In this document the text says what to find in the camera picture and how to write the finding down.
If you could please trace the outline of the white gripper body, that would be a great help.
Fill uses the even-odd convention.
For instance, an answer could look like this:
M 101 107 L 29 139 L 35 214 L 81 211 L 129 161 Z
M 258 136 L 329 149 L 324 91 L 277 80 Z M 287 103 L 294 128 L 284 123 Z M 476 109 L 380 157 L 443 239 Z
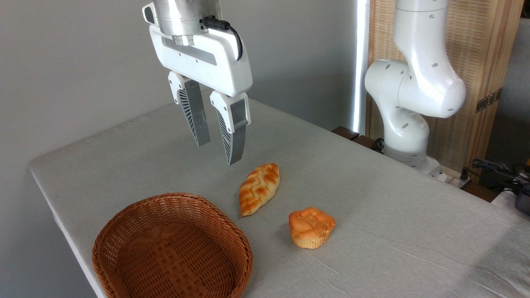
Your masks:
M 228 96 L 253 85 L 246 47 L 222 21 L 220 2 L 150 2 L 144 20 L 161 65 Z

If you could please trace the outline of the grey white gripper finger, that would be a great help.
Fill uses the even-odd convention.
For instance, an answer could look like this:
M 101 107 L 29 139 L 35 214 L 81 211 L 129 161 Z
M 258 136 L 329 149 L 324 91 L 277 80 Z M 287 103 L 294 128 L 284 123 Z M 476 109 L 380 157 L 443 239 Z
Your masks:
M 174 102 L 180 105 L 184 117 L 199 147 L 210 142 L 206 112 L 200 84 L 174 71 L 168 75 Z
M 220 133 L 229 166 L 239 161 L 246 143 L 246 127 L 251 123 L 250 108 L 245 92 L 230 97 L 213 91 L 210 102 L 217 110 Z

